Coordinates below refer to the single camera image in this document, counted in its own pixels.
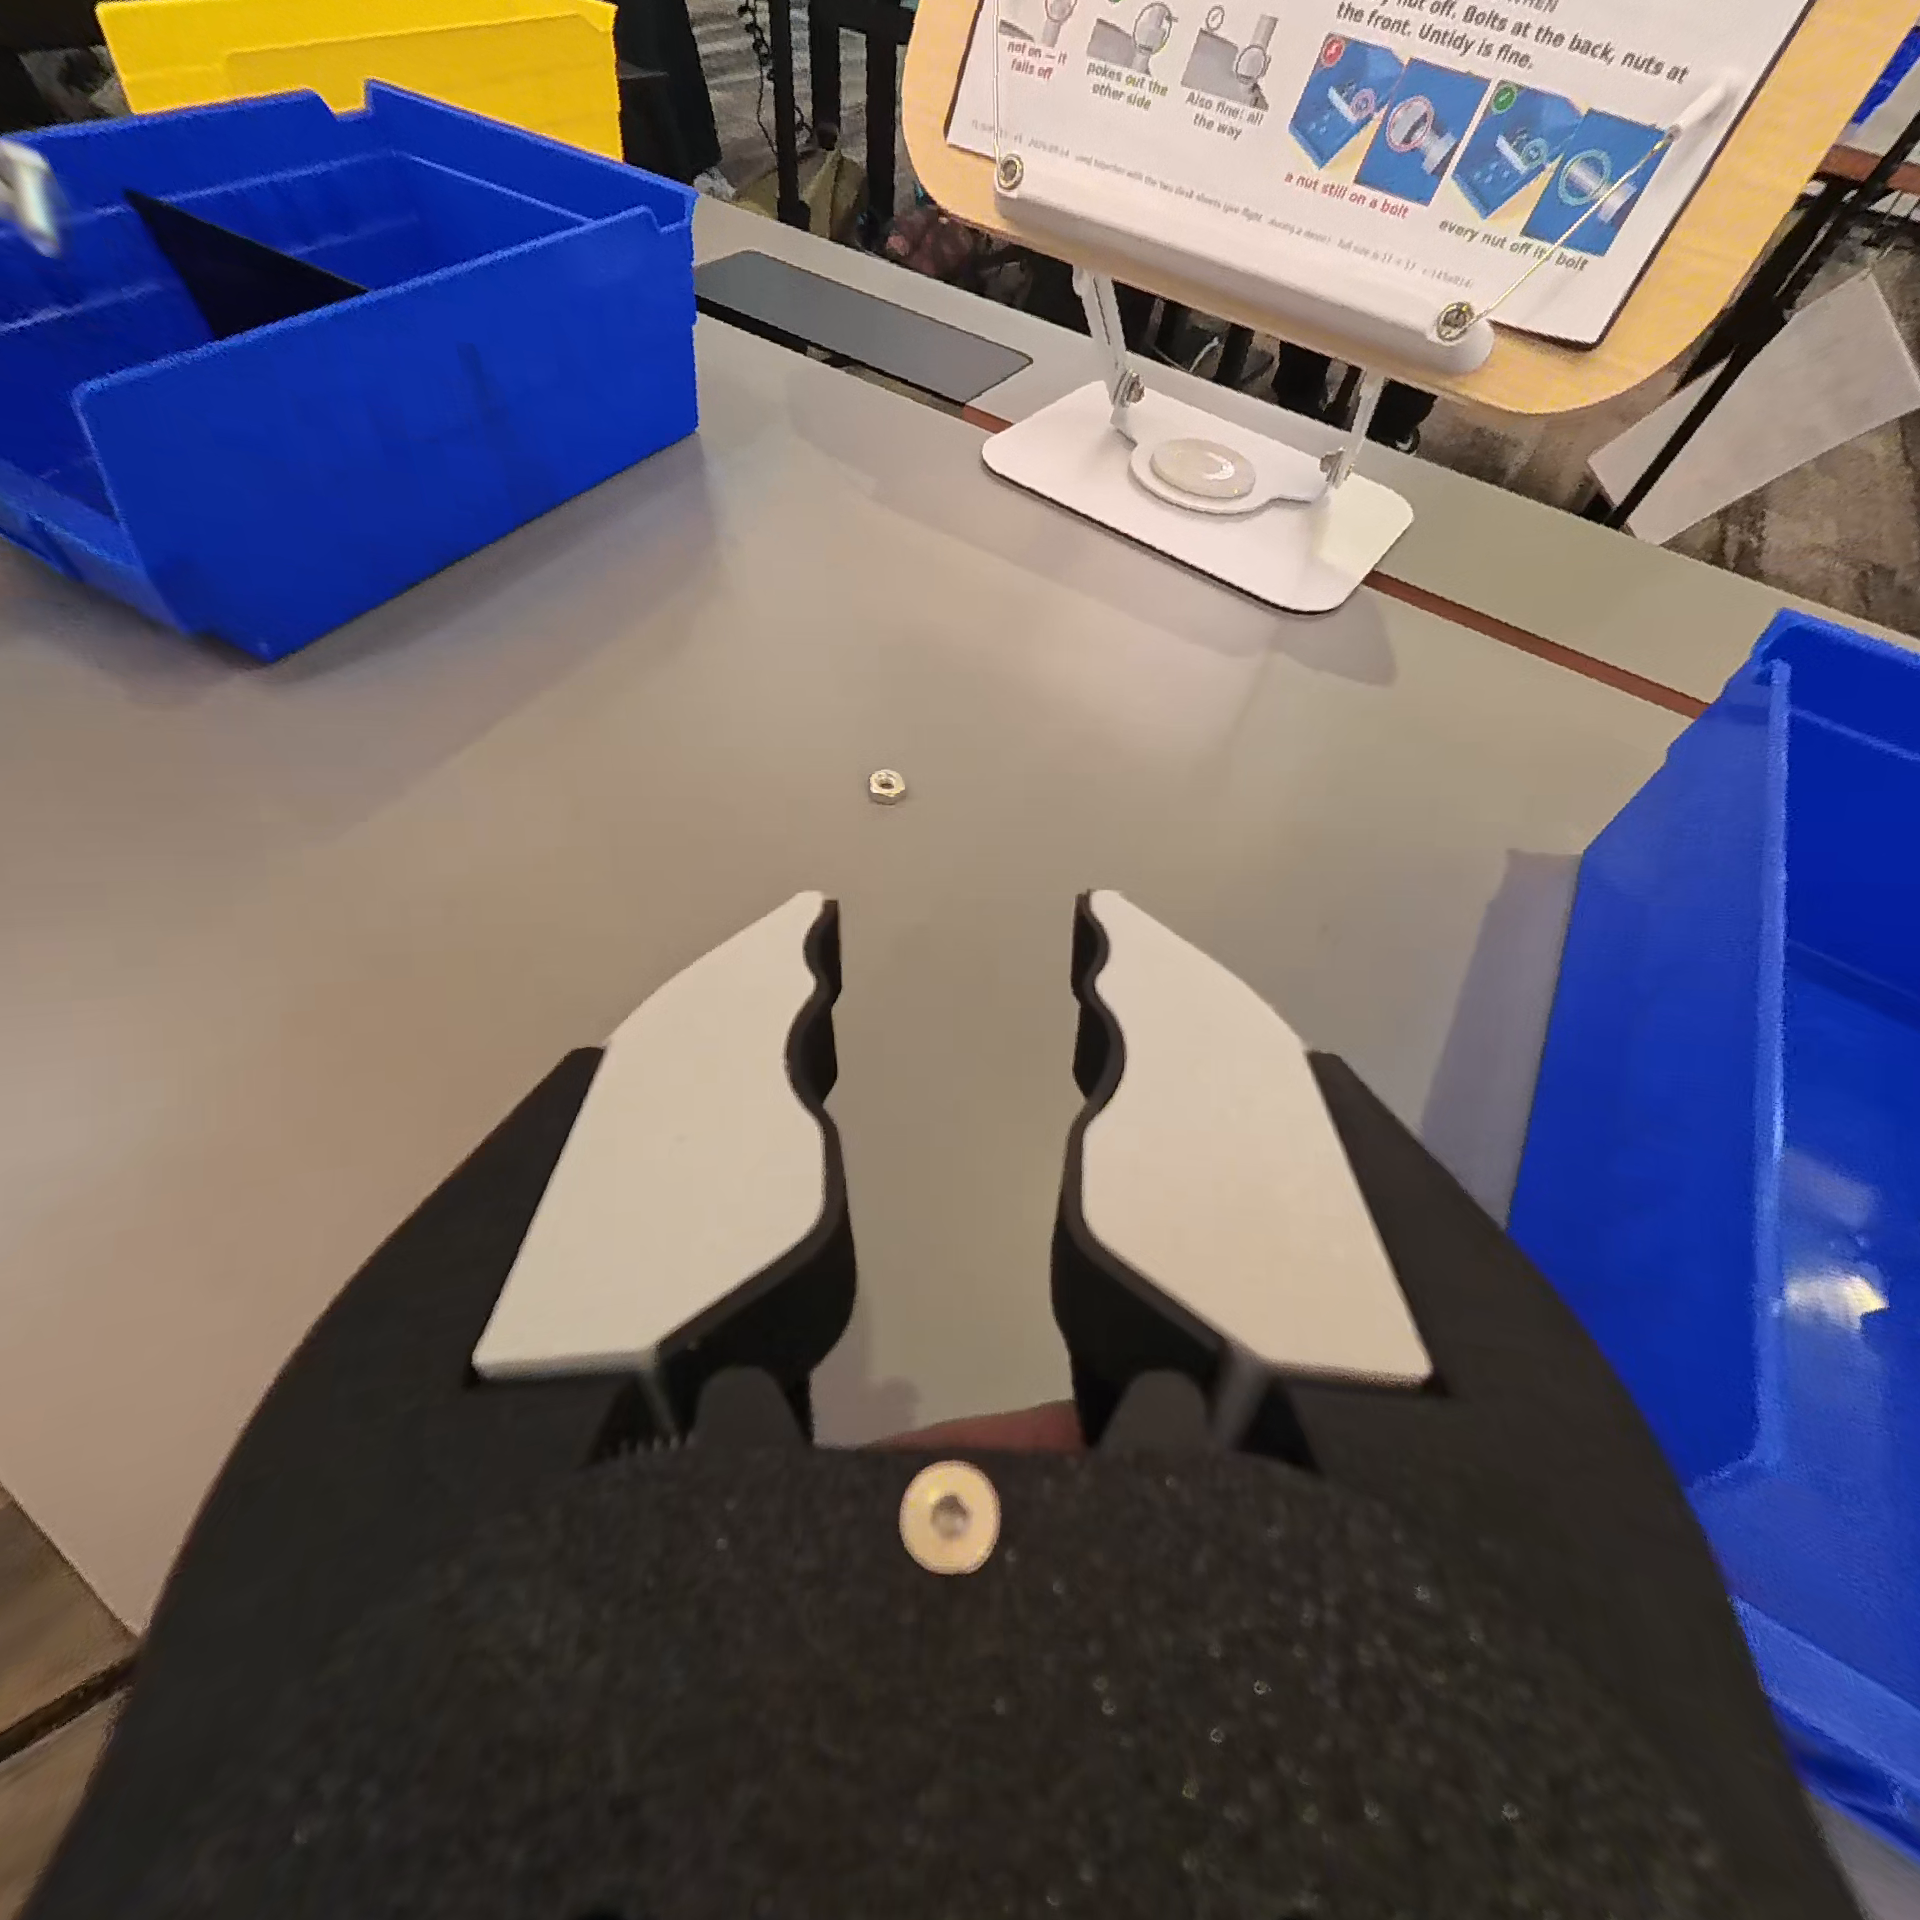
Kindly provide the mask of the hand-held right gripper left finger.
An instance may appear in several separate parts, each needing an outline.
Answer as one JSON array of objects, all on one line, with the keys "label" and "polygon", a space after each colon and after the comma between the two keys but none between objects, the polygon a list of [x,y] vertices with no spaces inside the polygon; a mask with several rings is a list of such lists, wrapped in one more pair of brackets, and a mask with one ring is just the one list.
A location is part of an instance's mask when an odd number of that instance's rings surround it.
[{"label": "hand-held right gripper left finger", "polygon": [[616,1378],[681,1436],[746,1368],[811,1430],[857,1296],[829,1114],[840,933],[838,900],[793,894],[627,1012],[472,1351],[481,1380]]}]

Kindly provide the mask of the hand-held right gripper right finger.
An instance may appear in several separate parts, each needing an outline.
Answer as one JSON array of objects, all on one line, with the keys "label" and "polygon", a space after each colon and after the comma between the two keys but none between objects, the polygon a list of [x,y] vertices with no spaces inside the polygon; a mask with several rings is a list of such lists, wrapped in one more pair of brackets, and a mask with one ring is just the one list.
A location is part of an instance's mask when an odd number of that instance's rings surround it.
[{"label": "hand-held right gripper right finger", "polygon": [[1073,909],[1073,1117],[1054,1320],[1085,1427],[1174,1374],[1218,1443],[1279,1443],[1295,1384],[1437,1382],[1299,1031],[1117,890]]}]

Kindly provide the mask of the blue divided storage bin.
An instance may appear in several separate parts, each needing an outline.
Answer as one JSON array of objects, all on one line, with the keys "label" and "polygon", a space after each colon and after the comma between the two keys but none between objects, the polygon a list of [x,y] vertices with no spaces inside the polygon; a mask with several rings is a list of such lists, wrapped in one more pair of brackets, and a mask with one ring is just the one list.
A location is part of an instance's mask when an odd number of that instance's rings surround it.
[{"label": "blue divided storage bin", "polygon": [[696,191],[370,83],[5,142],[2,540],[282,661],[699,422]]}]

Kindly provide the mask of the person's right hand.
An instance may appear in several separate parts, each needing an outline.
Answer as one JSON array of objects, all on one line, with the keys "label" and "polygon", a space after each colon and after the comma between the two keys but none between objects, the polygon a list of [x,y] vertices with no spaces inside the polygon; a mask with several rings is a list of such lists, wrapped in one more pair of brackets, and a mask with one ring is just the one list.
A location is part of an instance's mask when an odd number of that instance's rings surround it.
[{"label": "person's right hand", "polygon": [[1075,1405],[1050,1402],[906,1430],[888,1445],[961,1456],[974,1452],[1078,1452],[1087,1443]]}]

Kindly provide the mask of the yellow storage bin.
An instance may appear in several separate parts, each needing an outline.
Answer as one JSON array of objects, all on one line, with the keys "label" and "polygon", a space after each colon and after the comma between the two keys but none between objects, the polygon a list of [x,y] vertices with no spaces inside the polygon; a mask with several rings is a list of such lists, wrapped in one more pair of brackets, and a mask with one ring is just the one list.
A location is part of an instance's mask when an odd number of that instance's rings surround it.
[{"label": "yellow storage bin", "polygon": [[99,4],[135,111],[315,92],[354,111],[373,83],[623,160],[614,4]]}]

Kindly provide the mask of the dark flat tablet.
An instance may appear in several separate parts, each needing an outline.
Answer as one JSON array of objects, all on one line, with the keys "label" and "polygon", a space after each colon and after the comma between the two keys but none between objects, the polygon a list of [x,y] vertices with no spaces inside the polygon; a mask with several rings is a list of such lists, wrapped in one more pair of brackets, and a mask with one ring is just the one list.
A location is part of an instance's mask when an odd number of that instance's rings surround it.
[{"label": "dark flat tablet", "polygon": [[1031,366],[1017,348],[761,252],[712,259],[693,286],[704,317],[961,410]]}]

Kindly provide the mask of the instruction sheet on stand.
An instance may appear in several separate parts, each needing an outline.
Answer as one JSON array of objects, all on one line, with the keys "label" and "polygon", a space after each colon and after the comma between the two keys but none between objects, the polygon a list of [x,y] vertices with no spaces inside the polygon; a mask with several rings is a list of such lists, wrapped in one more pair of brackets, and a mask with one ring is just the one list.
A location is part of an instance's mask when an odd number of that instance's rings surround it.
[{"label": "instruction sheet on stand", "polygon": [[1490,320],[1488,355],[1461,371],[1427,364],[1410,346],[1370,340],[1319,294],[1281,294],[1265,280],[1233,288],[1229,267],[1199,246],[1189,246],[1199,267],[1182,267],[1182,240],[1138,243],[1085,215],[1035,213],[1025,186],[1002,194],[999,158],[950,138],[978,13],[981,4],[921,4],[906,50],[907,156],[957,219],[1427,392],[1509,416],[1562,416],[1637,389],[1709,333],[1816,178],[1840,115],[1861,103],[1914,26],[1917,4],[1811,7],[1598,346],[1551,343]]}]

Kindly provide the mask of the white panel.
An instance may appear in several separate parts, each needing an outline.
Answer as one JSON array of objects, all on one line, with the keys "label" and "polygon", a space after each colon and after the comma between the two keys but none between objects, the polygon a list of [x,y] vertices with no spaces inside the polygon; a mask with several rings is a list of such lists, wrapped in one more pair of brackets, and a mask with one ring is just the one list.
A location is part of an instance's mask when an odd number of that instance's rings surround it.
[{"label": "white panel", "polygon": [[1883,275],[1863,267],[1789,320],[1681,445],[1626,528],[1665,543],[1917,407],[1917,352]]}]

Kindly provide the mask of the white instruction board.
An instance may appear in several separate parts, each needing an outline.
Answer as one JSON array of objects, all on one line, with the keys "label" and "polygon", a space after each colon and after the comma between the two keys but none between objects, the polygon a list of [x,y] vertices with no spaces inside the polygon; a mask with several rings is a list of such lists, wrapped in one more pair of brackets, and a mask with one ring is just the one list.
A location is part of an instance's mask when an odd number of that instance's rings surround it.
[{"label": "white instruction board", "polygon": [[1470,373],[1606,338],[1809,12],[978,4],[947,135],[1047,232]]}]

